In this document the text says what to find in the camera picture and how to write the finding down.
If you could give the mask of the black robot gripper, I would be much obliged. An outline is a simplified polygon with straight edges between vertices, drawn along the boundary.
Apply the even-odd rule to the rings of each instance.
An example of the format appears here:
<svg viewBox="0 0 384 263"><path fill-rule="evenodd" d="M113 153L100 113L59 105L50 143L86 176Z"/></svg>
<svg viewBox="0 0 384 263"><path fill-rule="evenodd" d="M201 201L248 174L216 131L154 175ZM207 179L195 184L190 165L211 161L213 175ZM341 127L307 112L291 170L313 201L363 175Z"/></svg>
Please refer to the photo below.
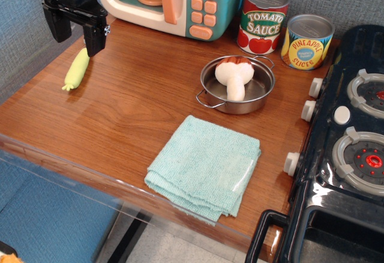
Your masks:
<svg viewBox="0 0 384 263"><path fill-rule="evenodd" d="M107 11L97 0L43 0L43 11L54 39L62 43L72 35L71 22L83 26L86 50L95 56L106 46ZM87 20L95 22L85 24Z"/></svg>

